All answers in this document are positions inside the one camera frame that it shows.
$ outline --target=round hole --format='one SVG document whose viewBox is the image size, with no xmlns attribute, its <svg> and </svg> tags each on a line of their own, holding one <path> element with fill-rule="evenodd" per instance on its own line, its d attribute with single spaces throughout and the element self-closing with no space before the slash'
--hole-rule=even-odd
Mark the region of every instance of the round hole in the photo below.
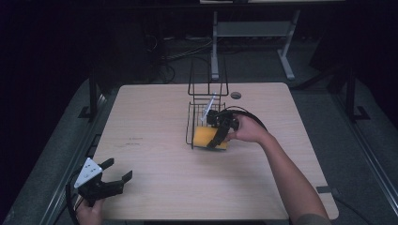
<svg viewBox="0 0 398 225">
<path fill-rule="evenodd" d="M 231 98 L 240 99 L 240 98 L 242 98 L 242 95 L 239 92 L 233 92 L 233 93 L 231 93 Z"/>
</svg>

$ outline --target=black wire basket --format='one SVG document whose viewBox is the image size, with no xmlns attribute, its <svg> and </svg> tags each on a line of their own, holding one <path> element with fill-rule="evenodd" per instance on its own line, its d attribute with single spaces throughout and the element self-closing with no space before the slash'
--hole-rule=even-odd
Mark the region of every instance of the black wire basket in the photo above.
<svg viewBox="0 0 398 225">
<path fill-rule="evenodd" d="M 210 68 L 206 74 L 196 74 L 194 71 L 194 61 L 191 61 L 191 74 L 188 86 L 188 95 L 192 96 L 188 106 L 188 121 L 185 141 L 193 149 L 193 137 L 197 127 L 209 127 L 206 119 L 207 105 L 211 101 L 209 109 L 221 111 L 225 109 L 225 102 L 222 97 L 229 95 L 228 79 L 223 61 L 223 71 L 216 81 L 211 78 Z"/>
</svg>

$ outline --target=tabletop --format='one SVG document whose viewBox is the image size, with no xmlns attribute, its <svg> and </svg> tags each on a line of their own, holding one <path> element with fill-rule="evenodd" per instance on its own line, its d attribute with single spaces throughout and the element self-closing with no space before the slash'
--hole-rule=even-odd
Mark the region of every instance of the tabletop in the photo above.
<svg viewBox="0 0 398 225">
<path fill-rule="evenodd" d="M 206 87 L 196 84 L 196 90 Z M 229 83 L 240 99 L 222 97 L 256 115 L 310 183 L 327 186 L 295 102 L 284 83 Z M 187 84 L 126 85 L 118 92 L 94 160 L 114 158 L 102 181 L 132 170 L 122 195 L 104 205 L 104 217 L 126 220 L 286 219 L 264 151 L 232 140 L 225 151 L 186 144 L 192 96 Z M 338 209 L 319 194 L 330 218 Z"/>
</svg>

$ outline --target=person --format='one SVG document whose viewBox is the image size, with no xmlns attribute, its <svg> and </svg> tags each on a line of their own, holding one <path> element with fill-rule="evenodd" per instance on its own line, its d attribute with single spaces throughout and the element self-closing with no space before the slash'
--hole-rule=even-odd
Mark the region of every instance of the person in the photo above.
<svg viewBox="0 0 398 225">
<path fill-rule="evenodd" d="M 102 207 L 105 199 L 97 200 L 92 207 L 87 200 L 83 200 L 76 209 L 76 216 L 80 225 L 100 225 L 102 223 Z"/>
<path fill-rule="evenodd" d="M 258 143 L 268 158 L 277 188 L 287 214 L 295 225 L 330 225 L 325 206 L 313 186 L 284 152 L 278 141 L 268 131 L 248 116 L 234 115 L 239 122 L 237 131 L 228 133 L 225 140 Z M 82 204 L 77 210 L 81 225 L 100 224 L 103 202 L 94 207 Z"/>
</svg>

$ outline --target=yellow sponge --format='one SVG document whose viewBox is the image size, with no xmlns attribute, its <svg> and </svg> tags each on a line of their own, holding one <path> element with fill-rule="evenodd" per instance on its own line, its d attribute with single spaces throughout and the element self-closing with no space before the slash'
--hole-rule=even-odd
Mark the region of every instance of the yellow sponge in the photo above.
<svg viewBox="0 0 398 225">
<path fill-rule="evenodd" d="M 207 144 L 213 140 L 217 129 L 214 127 L 197 127 L 195 130 L 195 135 L 193 136 L 193 146 L 195 147 L 207 147 Z M 222 142 L 217 145 L 217 149 L 225 150 L 227 147 L 227 142 Z"/>
</svg>

